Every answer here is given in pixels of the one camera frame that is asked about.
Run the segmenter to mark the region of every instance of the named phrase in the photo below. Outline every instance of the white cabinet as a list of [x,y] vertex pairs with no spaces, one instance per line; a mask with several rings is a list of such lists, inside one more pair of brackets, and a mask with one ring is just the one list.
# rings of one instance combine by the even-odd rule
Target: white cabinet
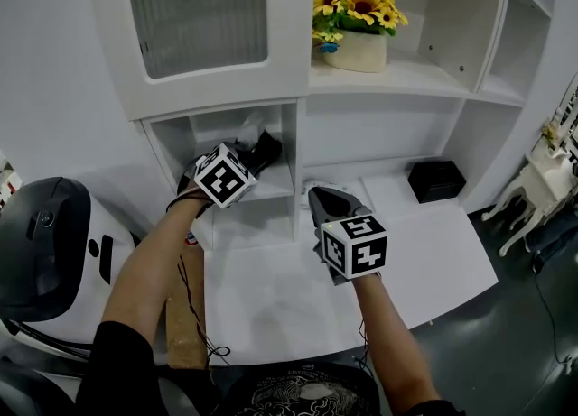
[[93,0],[129,120],[304,96],[312,0]]
[[205,249],[239,249],[293,242],[301,193],[298,123],[304,102],[237,104],[220,111],[189,110],[142,121],[159,166],[176,194],[187,165],[221,142],[235,141],[239,128],[258,112],[268,133],[283,144],[281,156],[258,177],[258,184],[235,206],[211,208],[192,231]]
[[480,192],[524,109],[554,6],[396,0],[409,25],[387,38],[385,72],[371,74],[319,58],[312,0],[93,3],[126,115],[143,127],[173,191],[187,163],[234,139],[253,110],[283,142],[242,202],[195,223],[203,247],[224,250],[296,241],[303,178],[413,213],[425,207],[407,169],[443,157],[468,181],[461,199]]

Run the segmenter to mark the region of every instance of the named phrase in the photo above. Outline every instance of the white desk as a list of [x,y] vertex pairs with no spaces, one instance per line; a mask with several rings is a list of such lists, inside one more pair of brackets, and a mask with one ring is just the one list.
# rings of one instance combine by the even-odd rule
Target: white desk
[[[413,328],[479,295],[497,278],[455,201],[388,216],[387,203],[376,198],[387,191],[389,202],[398,201],[392,184],[407,196],[409,186],[400,178],[372,179],[368,192],[389,231],[384,284]],[[353,287],[333,286],[313,253],[308,211],[302,211],[301,236],[298,244],[206,253],[207,333],[216,346],[231,348],[231,364],[309,358],[363,344]],[[219,361],[211,358],[213,365]]]

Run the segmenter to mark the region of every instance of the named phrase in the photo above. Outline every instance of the black box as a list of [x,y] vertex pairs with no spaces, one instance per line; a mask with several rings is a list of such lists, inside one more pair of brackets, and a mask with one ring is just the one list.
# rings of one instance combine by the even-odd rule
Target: black box
[[419,162],[407,181],[420,203],[455,198],[466,184],[453,161]]

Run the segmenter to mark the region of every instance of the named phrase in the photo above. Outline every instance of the frosted glass panel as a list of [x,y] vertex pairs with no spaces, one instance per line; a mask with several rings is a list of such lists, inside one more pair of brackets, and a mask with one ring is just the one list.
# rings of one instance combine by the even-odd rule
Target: frosted glass panel
[[131,0],[153,79],[267,57],[266,0]]

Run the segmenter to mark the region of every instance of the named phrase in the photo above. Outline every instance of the black and white cube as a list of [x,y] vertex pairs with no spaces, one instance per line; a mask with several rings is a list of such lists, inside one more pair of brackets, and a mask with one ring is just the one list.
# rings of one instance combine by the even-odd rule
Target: black and white cube
[[377,272],[386,264],[387,231],[375,214],[321,225],[323,259],[345,278]]
[[256,184],[251,172],[224,143],[197,161],[195,183],[220,208],[239,201]]

